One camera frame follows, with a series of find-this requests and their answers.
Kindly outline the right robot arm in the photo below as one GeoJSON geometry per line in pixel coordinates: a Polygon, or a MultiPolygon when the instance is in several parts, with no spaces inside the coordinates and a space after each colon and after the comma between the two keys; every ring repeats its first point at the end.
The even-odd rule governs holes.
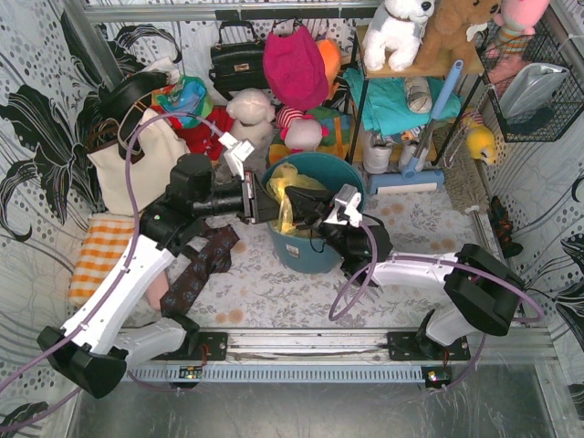
{"type": "Polygon", "coordinates": [[[351,284],[429,288],[448,296],[448,304],[429,311],[414,334],[393,344],[404,357],[445,359],[449,348],[470,333],[508,333],[524,284],[481,246],[466,244],[458,252],[433,256],[399,253],[380,219],[363,223],[356,187],[345,184],[333,193],[288,186],[284,192],[293,223],[341,257],[340,269],[351,284]]]}

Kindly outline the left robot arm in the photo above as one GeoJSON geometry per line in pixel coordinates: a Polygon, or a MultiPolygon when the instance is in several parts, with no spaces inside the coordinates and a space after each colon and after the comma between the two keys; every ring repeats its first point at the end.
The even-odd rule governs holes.
{"type": "Polygon", "coordinates": [[[193,323],[164,318],[127,338],[119,334],[151,282],[202,233],[205,218],[235,214],[244,223],[261,224],[277,217],[277,202],[245,169],[244,154],[230,150],[224,158],[233,178],[216,184],[207,156],[180,157],[163,195],[144,209],[137,234],[93,296],[60,328],[46,327],[38,335],[52,368],[94,398],[112,392],[129,367],[178,350],[195,331],[193,323]]]}

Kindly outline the yellow trash bag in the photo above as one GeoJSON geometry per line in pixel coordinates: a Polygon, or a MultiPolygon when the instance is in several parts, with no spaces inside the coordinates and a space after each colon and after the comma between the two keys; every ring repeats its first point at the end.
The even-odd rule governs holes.
{"type": "Polygon", "coordinates": [[[268,194],[276,200],[278,213],[271,228],[286,236],[309,238],[318,209],[330,197],[330,190],[318,180],[300,174],[290,162],[277,165],[266,183],[268,194]]]}

